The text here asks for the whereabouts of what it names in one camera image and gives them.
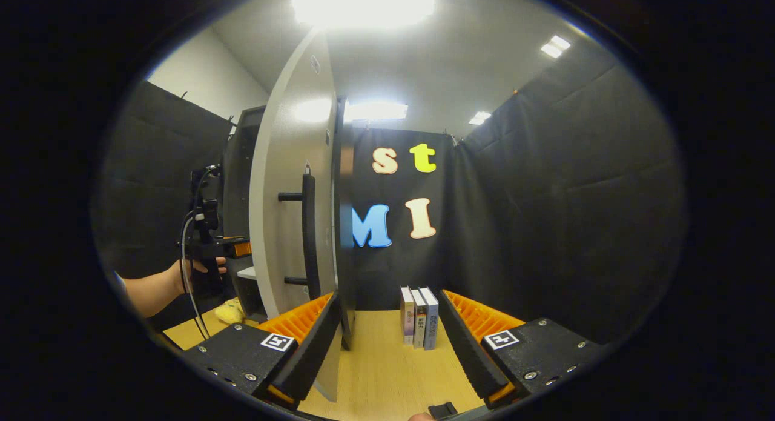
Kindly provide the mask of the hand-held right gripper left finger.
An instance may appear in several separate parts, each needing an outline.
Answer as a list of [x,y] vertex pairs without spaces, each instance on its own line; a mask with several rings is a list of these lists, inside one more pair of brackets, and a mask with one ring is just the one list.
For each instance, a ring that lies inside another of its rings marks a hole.
[[259,325],[230,325],[183,357],[252,398],[297,409],[337,341],[340,318],[340,295],[330,292]]

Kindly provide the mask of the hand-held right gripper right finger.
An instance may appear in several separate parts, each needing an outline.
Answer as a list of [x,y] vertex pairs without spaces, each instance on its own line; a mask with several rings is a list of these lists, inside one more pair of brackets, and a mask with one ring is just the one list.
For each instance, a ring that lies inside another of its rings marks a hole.
[[606,354],[605,345],[548,318],[524,322],[449,290],[437,299],[449,343],[487,409],[548,393]]

